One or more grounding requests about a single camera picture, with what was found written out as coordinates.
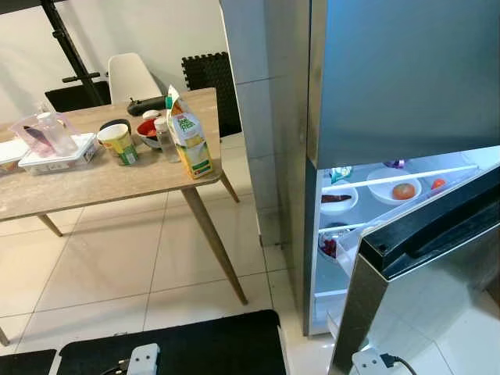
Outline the silver fridge door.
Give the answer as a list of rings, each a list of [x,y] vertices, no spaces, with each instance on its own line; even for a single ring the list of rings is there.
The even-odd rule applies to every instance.
[[[498,168],[356,235],[327,375],[389,354],[392,375],[500,375]]]

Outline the silver two-door fridge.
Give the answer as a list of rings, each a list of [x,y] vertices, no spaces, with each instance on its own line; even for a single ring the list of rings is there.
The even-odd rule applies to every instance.
[[[341,237],[356,254],[356,235],[498,168],[500,0],[266,0],[265,12],[281,247],[300,333],[326,334],[355,258],[320,253],[321,227],[356,224]],[[396,159],[423,192],[389,205],[367,176]],[[342,166],[351,177],[330,184]],[[321,213],[321,190],[342,184],[356,206]]]

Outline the red tomato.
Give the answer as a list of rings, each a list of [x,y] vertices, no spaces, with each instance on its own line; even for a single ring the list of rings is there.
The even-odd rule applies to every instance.
[[[391,190],[391,197],[395,200],[405,201],[416,196],[416,186],[410,183],[395,185]]]

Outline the white bowl with tomato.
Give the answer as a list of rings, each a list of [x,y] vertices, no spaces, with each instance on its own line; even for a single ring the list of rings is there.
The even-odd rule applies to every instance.
[[[367,176],[370,182],[368,188],[376,200],[389,205],[401,205],[412,201],[423,192],[423,187],[418,178],[415,178],[410,172],[388,167],[376,168]],[[399,201],[391,197],[392,188],[401,183],[410,183],[416,186],[416,196],[410,200]]]

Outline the green snack packet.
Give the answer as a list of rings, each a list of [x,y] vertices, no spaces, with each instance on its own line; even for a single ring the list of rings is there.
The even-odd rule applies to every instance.
[[[342,166],[330,168],[327,171],[330,184],[336,184],[338,181],[347,180],[353,173],[353,166]]]

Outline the white bowl with sausage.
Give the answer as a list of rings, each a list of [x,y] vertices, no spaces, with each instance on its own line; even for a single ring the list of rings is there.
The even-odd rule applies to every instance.
[[[359,193],[357,189],[355,187],[349,187],[347,184],[325,187],[321,190],[320,197],[322,195],[351,195],[353,197],[353,199],[348,202],[320,203],[319,210],[321,213],[328,215],[346,213],[347,211],[353,209],[359,201]]]

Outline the black foam puzzle mat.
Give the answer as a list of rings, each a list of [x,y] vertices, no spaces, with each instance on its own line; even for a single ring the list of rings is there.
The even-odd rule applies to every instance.
[[[241,118],[229,54],[217,52],[183,57],[181,67],[189,90],[216,89],[220,136],[241,133]]]

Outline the large black floor mat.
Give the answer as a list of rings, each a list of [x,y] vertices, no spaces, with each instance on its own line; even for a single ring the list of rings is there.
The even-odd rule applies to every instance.
[[[272,309],[133,334],[75,341],[57,375],[99,375],[136,347],[159,346],[157,375],[286,375],[280,319]]]

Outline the black game controller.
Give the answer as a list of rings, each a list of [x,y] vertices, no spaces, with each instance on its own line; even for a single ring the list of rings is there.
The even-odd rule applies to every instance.
[[[131,99],[127,107],[130,116],[142,117],[147,111],[162,111],[166,108],[165,95],[142,100]]]

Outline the yellow green noodle cup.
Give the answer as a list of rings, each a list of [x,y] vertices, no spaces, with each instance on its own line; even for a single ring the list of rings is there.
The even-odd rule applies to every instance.
[[[98,142],[109,152],[112,160],[121,166],[133,166],[139,161],[139,154],[133,142],[131,132],[122,125],[99,130]]]

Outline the white plastic chair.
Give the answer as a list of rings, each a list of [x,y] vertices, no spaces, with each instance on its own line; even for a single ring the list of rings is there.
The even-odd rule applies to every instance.
[[[128,104],[163,96],[160,86],[139,54],[128,52],[109,57],[109,93],[112,104]]]

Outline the black bench pad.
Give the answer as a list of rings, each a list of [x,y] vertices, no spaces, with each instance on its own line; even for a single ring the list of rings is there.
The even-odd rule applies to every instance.
[[[60,113],[109,105],[111,103],[109,83],[104,80],[98,80],[94,81],[94,86],[101,99],[100,104],[93,103],[88,90],[82,84],[46,91],[45,97],[48,99],[51,107]]]

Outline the white lidded food container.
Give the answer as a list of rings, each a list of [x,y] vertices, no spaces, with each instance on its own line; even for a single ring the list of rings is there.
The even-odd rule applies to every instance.
[[[35,152],[29,152],[18,162],[18,167],[35,176],[78,170],[85,167],[99,151],[96,134],[73,135],[72,139],[78,146],[78,149],[73,154],[40,157]]]
[[[20,160],[30,152],[30,147],[20,139],[0,142],[0,176],[17,173]]]

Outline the black metal rack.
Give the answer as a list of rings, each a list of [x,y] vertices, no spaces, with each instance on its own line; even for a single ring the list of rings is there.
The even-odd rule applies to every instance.
[[[73,40],[70,36],[68,29],[58,9],[55,6],[54,0],[39,0],[40,7],[42,7],[49,23],[52,26],[52,36],[59,43],[68,63],[71,65],[74,75],[64,78],[63,83],[71,83],[79,81],[84,88],[84,93],[89,97],[91,107],[101,106],[105,104],[100,90],[97,89],[94,79],[100,77],[100,73],[92,73],[85,66],[83,59],[80,57]]]

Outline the clear purple-tinted plastic jug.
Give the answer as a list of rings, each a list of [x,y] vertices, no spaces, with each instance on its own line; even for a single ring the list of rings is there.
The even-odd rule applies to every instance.
[[[58,156],[60,150],[55,141],[55,128],[51,112],[42,112],[12,123],[12,131],[29,149],[40,157]]]

